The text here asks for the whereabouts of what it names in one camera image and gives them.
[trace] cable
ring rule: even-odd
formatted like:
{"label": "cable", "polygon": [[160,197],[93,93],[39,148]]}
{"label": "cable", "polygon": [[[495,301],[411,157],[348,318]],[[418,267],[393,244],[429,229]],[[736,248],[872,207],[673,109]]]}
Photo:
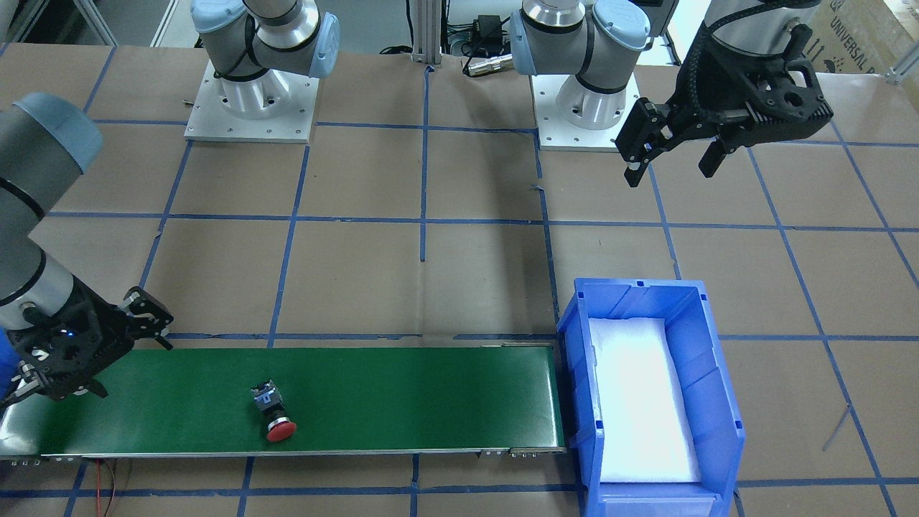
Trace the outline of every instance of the cable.
{"label": "cable", "polygon": [[115,460],[115,467],[112,467],[108,464],[108,461],[102,460],[102,464],[108,469],[108,474],[112,479],[112,492],[108,496],[108,504],[106,505],[106,510],[102,513],[102,517],[108,517],[108,511],[111,510],[112,502],[115,501],[115,470],[118,467],[118,460]]}
{"label": "cable", "polygon": [[689,102],[692,105],[692,109],[696,112],[700,119],[707,122],[723,122],[720,119],[720,117],[723,117],[723,115],[718,112],[703,108],[701,101],[698,99],[698,64],[702,57],[702,48],[706,43],[708,43],[708,40],[712,37],[715,31],[724,27],[725,25],[728,25],[729,23],[733,23],[747,17],[767,13],[769,11],[781,9],[783,7],[804,5],[810,3],[811,1],[812,0],[778,0],[769,4],[762,4],[759,6],[746,8],[742,11],[737,11],[736,13],[719,19],[715,23],[711,24],[710,27],[706,27],[705,23],[702,23],[696,38],[693,40],[692,45],[689,47],[689,52],[686,53],[686,66],[689,67],[689,77],[687,79],[689,88]]}
{"label": "cable", "polygon": [[466,64],[464,64],[462,67],[462,73],[464,75],[466,75],[467,77],[471,77],[471,75],[469,75],[469,64],[472,63],[472,55],[482,47],[482,44],[485,42],[485,40],[488,40],[489,38],[491,38],[496,31],[500,30],[501,27],[503,27],[505,23],[507,23],[507,20],[509,19],[511,19],[511,17],[506,17],[505,19],[501,20],[501,23],[499,23],[497,27],[492,28],[492,30],[488,34],[484,36],[480,36],[479,40],[476,41],[474,45],[470,45],[471,49],[469,50],[469,59],[466,60]]}
{"label": "cable", "polygon": [[408,37],[412,41],[412,47],[414,47],[414,26],[412,25],[412,3],[410,0],[405,0],[405,19],[408,20]]}
{"label": "cable", "polygon": [[102,517],[102,460],[96,460],[96,517]]}
{"label": "cable", "polygon": [[383,54],[383,55],[410,54],[412,53],[412,51],[413,51],[412,47],[409,47],[407,45],[395,45],[392,47],[386,47],[385,49],[380,51],[380,54]]}

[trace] aluminum base plate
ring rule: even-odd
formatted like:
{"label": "aluminum base plate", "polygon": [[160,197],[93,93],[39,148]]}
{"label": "aluminum base plate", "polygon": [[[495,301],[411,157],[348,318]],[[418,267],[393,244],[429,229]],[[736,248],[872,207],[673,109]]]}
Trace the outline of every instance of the aluminum base plate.
{"label": "aluminum base plate", "polygon": [[539,146],[555,151],[600,151],[618,153],[616,137],[629,115],[631,105],[639,98],[638,83],[633,75],[626,86],[626,110],[615,126],[603,131],[579,128],[568,122],[555,105],[568,75],[535,75],[532,77],[533,105],[536,107],[536,121],[539,124]]}
{"label": "aluminum base plate", "polygon": [[208,62],[195,106],[188,117],[185,137],[203,142],[274,142],[308,144],[316,107],[319,79],[281,72],[290,84],[289,105],[277,116],[262,120],[241,119],[222,105],[220,85]]}

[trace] blue tape line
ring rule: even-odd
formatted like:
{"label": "blue tape line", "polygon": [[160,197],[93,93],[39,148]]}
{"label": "blue tape line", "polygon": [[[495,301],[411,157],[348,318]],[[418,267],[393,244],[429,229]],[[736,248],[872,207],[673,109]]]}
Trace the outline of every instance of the blue tape line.
{"label": "blue tape line", "polygon": [[576,492],[576,485],[494,485],[490,487],[479,486],[449,486],[420,488],[421,494],[505,494],[520,492]]}
{"label": "blue tape line", "polygon": [[[835,126],[835,122],[830,122],[831,126]],[[854,147],[919,147],[919,144],[909,144],[909,143],[884,143],[884,142],[845,142],[840,139],[838,142],[829,142],[826,140],[788,140],[782,142],[783,144],[798,144],[798,145],[851,145]]]}
{"label": "blue tape line", "polygon": [[660,223],[644,223],[634,221],[549,221],[552,226],[616,226],[639,228],[663,228]]}
{"label": "blue tape line", "polygon": [[420,130],[424,126],[413,124],[375,124],[364,122],[316,122],[317,126],[326,126],[334,128],[374,128],[374,129],[410,129]]}
{"label": "blue tape line", "polygon": [[885,144],[882,142],[846,142],[840,138],[840,141],[843,145],[851,145],[854,147],[919,147],[919,144]]}
{"label": "blue tape line", "polygon": [[431,116],[431,72],[434,67],[425,67],[425,103],[423,105],[424,119],[421,141],[421,227],[418,229],[418,259],[427,260],[427,167],[428,143],[430,141],[430,116]]}
{"label": "blue tape line", "polygon": [[425,219],[428,224],[507,224],[515,226],[542,226],[542,221],[527,219]]}
{"label": "blue tape line", "polygon": [[900,243],[897,241],[897,237],[892,232],[890,232],[891,226],[887,223],[887,218],[884,217],[884,212],[880,209],[878,200],[874,197],[874,194],[871,192],[871,188],[868,187],[868,182],[865,180],[865,175],[862,174],[861,168],[858,166],[858,163],[856,163],[855,156],[852,155],[852,150],[849,149],[848,144],[843,139],[843,134],[839,132],[839,128],[836,127],[835,122],[830,121],[830,125],[833,126],[833,131],[836,133],[836,137],[838,137],[839,142],[842,143],[843,150],[845,150],[845,155],[849,157],[849,163],[852,164],[852,168],[856,171],[856,175],[858,176],[858,181],[861,182],[862,187],[865,189],[865,193],[868,195],[868,199],[871,200],[871,206],[873,206],[874,211],[878,213],[878,217],[880,218],[880,223],[884,225],[885,230],[888,230],[888,236],[891,238],[891,242],[893,243],[893,246],[897,249],[897,253],[900,255],[900,260],[903,261],[903,266],[906,267],[907,272],[909,272],[910,274],[910,278],[913,279],[913,285],[915,285],[916,288],[919,289],[919,278],[916,278],[915,270],[913,269],[913,266],[910,265],[909,259],[906,258],[906,254],[903,253],[903,248],[900,246]]}
{"label": "blue tape line", "polygon": [[552,228],[549,224],[549,204],[546,201],[546,191],[542,187],[539,191],[539,209],[542,210],[542,234],[546,241],[546,260],[549,266],[549,288],[552,292],[552,315],[555,323],[559,322],[559,285],[555,276],[555,255],[552,253]]}
{"label": "blue tape line", "polygon": [[102,85],[102,80],[106,77],[108,66],[112,63],[112,58],[115,57],[115,51],[117,49],[118,47],[112,47],[112,50],[108,52],[106,63],[102,65],[102,71],[99,72],[99,77],[96,79],[96,83],[93,85],[93,91],[89,93],[89,98],[86,100],[85,106],[83,106],[83,113],[88,113],[89,108],[93,105],[93,101],[96,100],[96,93],[98,93],[99,87]]}
{"label": "blue tape line", "polygon": [[232,213],[170,213],[169,219],[198,221],[290,221],[287,215],[248,215]]}
{"label": "blue tape line", "polygon": [[255,458],[249,456],[245,460],[245,474],[243,474],[243,489],[239,496],[239,506],[236,508],[236,517],[245,517],[246,492],[249,491],[249,483],[252,481],[252,467],[255,464]]}
{"label": "blue tape line", "polygon": [[48,212],[48,217],[93,217],[98,219],[160,219],[161,213]]}
{"label": "blue tape line", "polygon": [[[242,488],[199,488],[199,489],[159,489],[159,488],[132,488],[129,490],[117,490],[116,497],[120,498],[142,498],[142,497],[191,497],[191,498],[212,498],[212,497],[259,497],[259,496],[376,496],[376,495],[410,495],[413,491],[418,494],[500,494],[500,493],[521,493],[521,492],[576,492],[576,485],[552,484],[552,485],[495,485],[495,486],[467,486],[455,485],[433,488],[412,487],[332,487],[332,488],[249,488],[247,479],[251,480],[251,471],[249,457],[246,462],[247,474],[244,475],[244,486]],[[100,490],[103,497],[111,495],[110,489]],[[70,490],[0,490],[0,498],[18,498],[18,499],[47,499],[71,496],[75,502],[81,498],[94,498],[96,491],[94,489],[70,489]]]}
{"label": "blue tape line", "polygon": [[533,153],[536,157],[536,179],[543,178],[542,159],[539,157],[539,132],[533,132]]}
{"label": "blue tape line", "polygon": [[[817,331],[820,332],[821,336],[825,336],[826,332],[823,331],[823,323],[821,323],[820,315],[817,313],[817,305],[813,302],[811,291],[808,289],[807,283],[804,281],[804,275],[801,272],[798,260],[795,258],[794,250],[791,248],[789,235],[785,231],[785,227],[782,225],[781,218],[778,216],[776,204],[772,201],[772,196],[769,194],[769,188],[766,186],[766,179],[763,177],[763,171],[760,169],[759,163],[756,161],[756,156],[754,155],[753,149],[747,148],[747,154],[750,156],[750,161],[753,163],[753,169],[756,173],[756,177],[759,179],[759,184],[763,188],[763,193],[766,195],[766,201],[769,203],[769,210],[772,212],[772,216],[776,220],[778,232],[782,236],[782,242],[785,243],[785,249],[788,251],[789,259],[791,260],[791,267],[794,268],[795,276],[798,277],[798,283],[800,284],[801,291],[804,293],[804,299],[807,300],[808,308],[811,310],[814,324],[817,326]],[[833,349],[830,348],[830,341],[828,339],[823,339],[823,347],[826,350],[826,355],[830,360],[830,365],[833,367],[833,373],[836,375],[836,382],[839,384],[839,388],[843,392],[843,398],[845,399],[846,404],[848,404],[851,408],[852,421],[856,425],[858,437],[861,439],[862,445],[865,448],[865,453],[868,455],[868,461],[871,463],[871,469],[874,471],[874,476],[878,482],[878,485],[880,485],[880,491],[884,496],[884,500],[887,502],[887,509],[891,512],[891,517],[896,517],[897,512],[893,509],[891,494],[887,490],[887,486],[884,485],[884,480],[883,477],[881,477],[878,462],[874,457],[874,453],[871,452],[871,445],[868,443],[868,436],[866,436],[865,429],[861,425],[861,420],[858,417],[856,407],[852,403],[852,397],[849,396],[849,390],[845,385],[845,380],[843,379],[842,372],[839,370],[839,364],[836,362],[836,358],[833,354]]]}
{"label": "blue tape line", "polygon": [[657,210],[661,214],[661,227],[664,229],[664,237],[667,239],[667,247],[670,249],[670,258],[674,262],[674,275],[677,280],[683,280],[683,273],[680,272],[680,263],[676,259],[674,238],[670,235],[670,224],[667,223],[667,214],[664,211],[664,198],[661,197],[661,190],[657,186],[657,177],[654,175],[654,166],[652,165],[648,165],[648,176],[651,178],[651,186],[654,188],[654,198],[657,200]]}
{"label": "blue tape line", "polygon": [[737,517],[746,517],[746,511],[743,509],[740,491],[734,492],[734,508],[737,509]]}
{"label": "blue tape line", "polygon": [[275,339],[296,339],[302,341],[309,340],[337,340],[347,339],[354,341],[373,340],[373,339],[402,339],[402,338],[421,338],[421,334],[282,334],[275,335]]}
{"label": "blue tape line", "polygon": [[169,334],[170,339],[268,339],[268,334],[205,334],[198,332],[176,332]]}
{"label": "blue tape line", "polygon": [[719,223],[670,223],[667,225],[671,228],[696,228],[700,230],[777,230],[778,227],[771,224],[719,224]]}
{"label": "blue tape line", "polygon": [[829,477],[813,479],[752,479],[738,481],[742,488],[782,488],[782,487],[851,487],[877,485],[874,477]]}
{"label": "blue tape line", "polygon": [[278,278],[278,294],[275,297],[275,308],[271,313],[271,328],[268,331],[268,344],[270,349],[275,348],[275,338],[278,334],[278,320],[281,315],[281,304],[284,301],[284,288],[287,285],[287,271],[290,265],[290,252],[293,249],[293,237],[297,231],[297,214],[300,212],[300,203],[303,199],[303,186],[306,183],[306,169],[310,162],[310,147],[303,149],[303,159],[300,165],[300,178],[297,180],[297,193],[293,198],[293,208],[290,210],[290,224],[288,226],[287,241],[284,244],[284,258],[281,260],[281,273]]}
{"label": "blue tape line", "polygon": [[80,468],[76,471],[74,487],[70,490],[70,499],[67,500],[67,508],[63,511],[63,517],[73,517],[74,515],[74,505],[76,504],[76,498],[78,498],[80,495],[80,486],[83,485],[83,478],[86,476],[86,465],[86,462],[82,462],[80,464]]}
{"label": "blue tape line", "polygon": [[[50,212],[49,217],[96,217],[111,219],[159,219],[160,213],[124,212]],[[259,215],[247,213],[170,213],[169,219],[200,219],[225,221],[288,221],[287,215]],[[393,223],[420,224],[421,218],[413,217],[347,217],[342,215],[298,215],[297,221],[317,223]],[[516,224],[538,226],[542,221],[532,219],[446,219],[425,218],[427,224]],[[637,228],[663,228],[661,223],[645,221],[549,221],[552,226],[611,226]],[[671,228],[692,228],[700,230],[777,230],[771,224],[718,224],[718,223],[667,223]],[[862,226],[782,226],[786,230],[801,232],[875,232],[897,234],[919,234],[919,228],[871,228]]]}
{"label": "blue tape line", "polygon": [[409,502],[409,517],[418,517],[418,478],[421,475],[421,454],[412,454],[412,484],[411,500]]}
{"label": "blue tape line", "polygon": [[[170,339],[227,339],[227,340],[243,340],[243,339],[269,339],[270,334],[239,334],[239,333],[227,333],[227,334],[210,334],[206,332],[176,332],[169,334]],[[337,339],[348,339],[354,341],[361,340],[374,340],[374,339],[402,339],[402,338],[421,338],[421,334],[296,334],[296,333],[283,333],[276,332],[274,334],[275,341],[278,339],[296,339],[299,341],[311,341],[311,340],[337,340]]]}
{"label": "blue tape line", "polygon": [[421,223],[421,219],[414,219],[411,217],[337,217],[322,215],[298,215],[296,219],[297,221],[305,221],[311,223]]}
{"label": "blue tape line", "polygon": [[919,485],[919,477],[885,477],[888,485]]}
{"label": "blue tape line", "polygon": [[169,220],[169,213],[172,211],[173,202],[176,200],[179,183],[182,182],[182,175],[185,174],[185,165],[188,163],[188,155],[191,154],[191,146],[192,142],[189,141],[185,146],[185,153],[182,154],[182,161],[178,164],[176,180],[173,181],[172,189],[169,191],[169,198],[166,200],[165,208],[163,208],[163,214],[160,217],[160,225],[159,228],[157,228],[157,235],[153,238],[153,245],[150,248],[150,254],[147,256],[147,263],[143,266],[143,273],[141,274],[141,281],[139,282],[141,289],[144,288],[147,284],[147,279],[150,278],[150,269],[153,268],[153,260],[156,259],[156,250],[160,247],[160,240],[163,238],[166,221]]}
{"label": "blue tape line", "polygon": [[454,341],[472,341],[472,340],[535,340],[544,341],[546,339],[557,339],[556,334],[457,334],[453,336]]}
{"label": "blue tape line", "polygon": [[[426,81],[427,69],[425,69],[425,87],[429,86]],[[428,106],[429,96],[427,91],[425,92],[425,105]],[[441,131],[441,132],[483,132],[483,133],[496,133],[496,132],[514,132],[521,134],[535,134],[536,130],[528,128],[500,128],[500,129],[489,129],[489,128],[466,128],[460,126],[432,126],[428,121],[428,113],[425,112],[424,123],[421,125],[416,124],[380,124],[374,122],[316,122],[317,126],[325,127],[338,127],[338,128],[373,128],[373,129],[401,129],[401,130],[423,130],[427,128],[430,131]]]}
{"label": "blue tape line", "polygon": [[123,119],[93,119],[96,124],[124,124],[144,126],[184,126],[186,121],[130,121]]}
{"label": "blue tape line", "polygon": [[428,129],[431,131],[446,131],[446,132],[483,132],[483,133],[519,133],[519,134],[536,134],[536,130],[533,129],[518,129],[518,128],[507,128],[507,129],[488,129],[488,128],[462,128],[456,126],[428,126]]}
{"label": "blue tape line", "polygon": [[855,336],[855,335],[782,335],[782,334],[720,334],[726,341],[907,341],[919,342],[919,336]]}

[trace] conveyor belt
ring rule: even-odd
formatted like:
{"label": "conveyor belt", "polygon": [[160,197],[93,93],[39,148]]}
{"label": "conveyor belt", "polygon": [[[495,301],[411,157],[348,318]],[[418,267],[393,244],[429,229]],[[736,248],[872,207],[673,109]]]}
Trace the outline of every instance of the conveyor belt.
{"label": "conveyor belt", "polygon": [[[249,391],[269,377],[299,426],[280,443]],[[98,379],[107,398],[10,408],[0,457],[564,447],[549,347],[135,350]]]}

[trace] grid line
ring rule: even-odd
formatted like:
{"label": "grid line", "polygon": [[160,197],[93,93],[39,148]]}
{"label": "grid line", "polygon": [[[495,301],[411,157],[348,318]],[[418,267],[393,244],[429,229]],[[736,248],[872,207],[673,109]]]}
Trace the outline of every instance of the grid line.
{"label": "grid line", "polygon": [[734,491],[734,508],[737,509],[737,517],[746,517],[746,511],[743,510],[740,490]]}
{"label": "grid line", "polygon": [[[779,227],[778,231],[782,236],[782,242],[785,244],[785,249],[789,254],[791,267],[795,270],[795,276],[798,277],[798,283],[800,284],[801,291],[804,293],[804,298],[807,301],[808,308],[811,310],[811,316],[813,316],[813,321],[817,326],[817,331],[820,332],[821,335],[825,335],[826,332],[823,331],[823,323],[821,322],[820,315],[817,313],[817,305],[814,303],[807,283],[804,281],[804,275],[800,269],[798,260],[795,258],[795,253],[791,247],[791,241],[789,240],[788,233],[782,227],[781,218],[778,215],[776,204],[773,202],[772,196],[769,194],[769,188],[766,186],[766,179],[763,177],[763,171],[760,169],[759,163],[756,161],[756,156],[754,155],[752,149],[747,148],[747,155],[750,157],[750,162],[753,164],[753,169],[756,173],[756,177],[759,179],[760,186],[763,188],[763,193],[766,195],[766,201],[769,204],[769,210],[772,212],[773,218],[776,220],[776,226]],[[828,339],[823,339],[822,342],[823,347],[826,350],[827,357],[830,360],[830,365],[833,367],[833,372],[836,376],[836,382],[839,384],[839,389],[843,393],[843,398],[845,399],[846,404],[848,404],[851,409],[849,414],[852,416],[852,421],[856,426],[856,430],[858,431],[858,437],[861,439],[862,446],[865,448],[865,453],[868,455],[868,461],[871,463],[871,469],[874,471],[874,476],[878,485],[880,486],[881,494],[884,496],[884,501],[887,503],[887,509],[890,511],[891,517],[897,517],[897,511],[893,508],[893,500],[891,499],[891,494],[887,490],[887,485],[885,485],[883,477],[881,477],[878,461],[874,457],[874,453],[871,452],[871,445],[868,443],[868,436],[865,434],[865,429],[861,425],[861,420],[858,417],[855,405],[852,403],[852,397],[849,395],[849,390],[845,386],[843,374],[836,362],[833,350],[830,348],[830,341]]]}
{"label": "grid line", "polygon": [[245,517],[245,505],[248,501],[249,486],[252,483],[252,468],[255,466],[255,458],[249,456],[245,459],[245,471],[243,473],[243,489],[239,495],[239,506],[236,507],[236,517]]}
{"label": "grid line", "polygon": [[178,186],[182,182],[182,175],[185,174],[185,166],[188,163],[188,156],[191,154],[192,145],[193,143],[189,140],[185,145],[185,153],[182,154],[182,161],[180,161],[178,164],[176,179],[173,181],[172,190],[169,191],[169,198],[166,200],[166,206],[163,208],[163,213],[160,216],[160,225],[156,230],[156,237],[153,238],[153,245],[150,247],[150,254],[147,256],[147,263],[143,266],[143,273],[141,274],[141,281],[139,282],[141,289],[146,286],[147,279],[150,278],[150,270],[153,268],[153,260],[156,259],[156,250],[159,249],[160,241],[163,239],[163,231],[166,228],[166,222],[169,221],[169,213],[172,211],[173,202],[176,200]]}
{"label": "grid line", "polygon": [[102,65],[102,71],[99,72],[99,77],[96,79],[96,83],[93,85],[93,91],[89,93],[89,98],[86,100],[86,104],[83,106],[83,113],[89,113],[89,108],[92,107],[93,101],[96,100],[96,93],[98,93],[99,87],[102,86],[103,79],[106,78],[108,66],[112,63],[112,58],[115,57],[115,51],[117,49],[118,47],[112,47],[112,50],[108,51],[108,58],[106,58],[106,63]]}
{"label": "grid line", "polygon": [[843,145],[843,150],[845,150],[845,155],[849,158],[849,163],[852,164],[852,168],[856,171],[858,181],[861,182],[862,187],[865,189],[865,193],[868,195],[868,199],[871,200],[871,206],[873,206],[875,212],[878,213],[880,223],[884,225],[884,229],[888,230],[887,235],[891,238],[893,246],[897,248],[897,253],[900,255],[900,260],[903,261],[903,265],[906,266],[906,270],[909,272],[910,277],[913,279],[913,285],[919,289],[919,279],[916,278],[916,273],[913,270],[913,266],[910,265],[910,261],[906,258],[906,254],[903,253],[903,248],[900,247],[900,243],[897,241],[897,237],[893,234],[893,232],[890,231],[890,225],[887,224],[887,218],[884,216],[884,212],[880,209],[878,200],[874,197],[874,193],[871,192],[871,188],[868,187],[868,182],[865,180],[865,175],[862,174],[861,168],[858,166],[855,156],[852,155],[852,150],[849,149],[849,146],[845,143],[843,134],[839,132],[839,128],[836,126],[836,123],[830,121],[830,124],[833,126],[833,131],[836,132],[836,136],[839,138],[839,142]]}
{"label": "grid line", "polygon": [[674,262],[674,275],[677,280],[683,280],[683,273],[680,272],[680,263],[676,259],[676,248],[674,247],[674,238],[670,235],[670,224],[667,223],[667,213],[664,211],[664,198],[661,196],[661,190],[657,185],[657,177],[654,175],[654,167],[648,165],[648,176],[651,178],[651,185],[654,189],[654,198],[657,200],[657,211],[661,215],[661,227],[664,229],[664,237],[667,239],[667,248],[670,250],[670,259]]}
{"label": "grid line", "polygon": [[[94,217],[101,219],[160,219],[161,213],[129,212],[79,212],[54,211],[48,217]],[[287,215],[263,215],[251,213],[169,213],[168,219],[198,219],[223,221],[288,221]],[[388,223],[388,224],[516,224],[543,225],[545,221],[534,219],[446,219],[446,218],[413,218],[413,217],[361,217],[347,215],[297,215],[298,222],[316,223]],[[663,228],[663,223],[654,221],[563,221],[549,220],[551,226],[614,226],[637,228]],[[871,227],[871,226],[787,226],[772,224],[724,224],[724,223],[671,223],[670,228],[694,228],[701,230],[794,230],[799,232],[862,232],[919,234],[919,228],[910,227]]]}
{"label": "grid line", "polygon": [[67,500],[67,508],[63,511],[63,517],[72,517],[74,515],[74,505],[76,504],[76,499],[80,497],[80,486],[83,485],[83,478],[86,476],[86,465],[87,462],[81,462],[80,468],[76,470],[74,487],[70,490],[70,497]]}
{"label": "grid line", "polygon": [[284,256],[281,259],[281,272],[278,277],[278,293],[275,296],[275,308],[271,313],[271,327],[268,330],[267,348],[275,348],[275,338],[278,334],[278,321],[281,315],[281,304],[284,301],[284,288],[287,285],[288,267],[290,266],[290,253],[293,249],[293,238],[297,231],[297,213],[303,200],[303,188],[306,183],[306,169],[310,162],[310,146],[303,149],[303,159],[300,165],[300,177],[297,179],[297,193],[294,195],[293,208],[290,209],[290,223],[288,226],[287,240],[284,244]]}
{"label": "grid line", "polygon": [[[335,339],[403,339],[423,338],[424,334],[342,334],[342,333],[284,333],[275,334],[275,339],[296,340],[335,340]],[[268,334],[227,333],[211,334],[207,332],[177,332],[169,335],[173,339],[268,339]],[[546,340],[556,339],[556,334],[456,334],[453,340]],[[719,334],[723,341],[902,341],[919,342],[919,336],[858,336],[858,335],[821,335],[821,334]]]}
{"label": "grid line", "polygon": [[[246,460],[255,461],[253,456]],[[82,465],[85,478],[86,463]],[[80,478],[79,487],[84,478]],[[888,485],[919,486],[919,477],[885,477]],[[789,479],[751,479],[738,480],[737,487],[747,488],[806,488],[806,487],[876,487],[877,479],[874,477],[816,477],[816,478],[789,478]],[[543,484],[543,485],[446,485],[430,488],[406,487],[266,487],[249,488],[130,488],[117,490],[116,497],[264,497],[264,496],[376,496],[376,495],[411,495],[415,491],[418,495],[427,494],[502,494],[502,493],[528,493],[528,492],[577,492],[577,483],[573,484]],[[102,497],[109,497],[111,489],[102,488]],[[60,499],[64,497],[73,500],[94,498],[94,488],[69,488],[69,489],[10,489],[0,490],[0,499]]]}
{"label": "grid line", "polygon": [[420,215],[420,225],[418,228],[419,235],[419,244],[418,244],[418,259],[421,262],[427,260],[427,167],[428,167],[428,143],[430,141],[431,128],[429,125],[431,109],[430,109],[430,98],[431,98],[431,78],[430,75],[434,72],[434,67],[428,65],[425,67],[425,97],[424,104],[422,105],[423,118],[422,118],[422,136],[421,136],[421,215]]}

